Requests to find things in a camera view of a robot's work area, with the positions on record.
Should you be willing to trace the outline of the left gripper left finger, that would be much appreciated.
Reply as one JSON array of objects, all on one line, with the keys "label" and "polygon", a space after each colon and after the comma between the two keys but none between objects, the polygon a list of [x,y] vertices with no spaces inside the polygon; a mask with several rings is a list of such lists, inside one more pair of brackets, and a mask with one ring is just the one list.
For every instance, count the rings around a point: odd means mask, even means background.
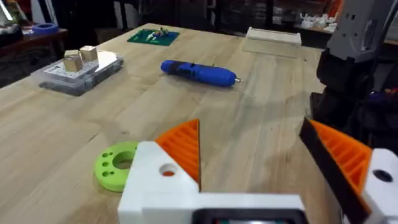
[{"label": "left gripper left finger", "polygon": [[192,119],[137,145],[118,206],[119,223],[144,223],[148,197],[200,189],[200,120]]}]

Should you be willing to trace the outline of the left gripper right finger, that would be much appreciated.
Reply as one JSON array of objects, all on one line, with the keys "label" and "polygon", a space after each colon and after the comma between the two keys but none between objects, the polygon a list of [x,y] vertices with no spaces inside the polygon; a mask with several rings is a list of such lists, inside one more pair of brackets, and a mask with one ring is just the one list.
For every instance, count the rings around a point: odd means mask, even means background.
[{"label": "left gripper right finger", "polygon": [[341,209],[342,223],[397,224],[397,155],[304,118],[300,139]]}]

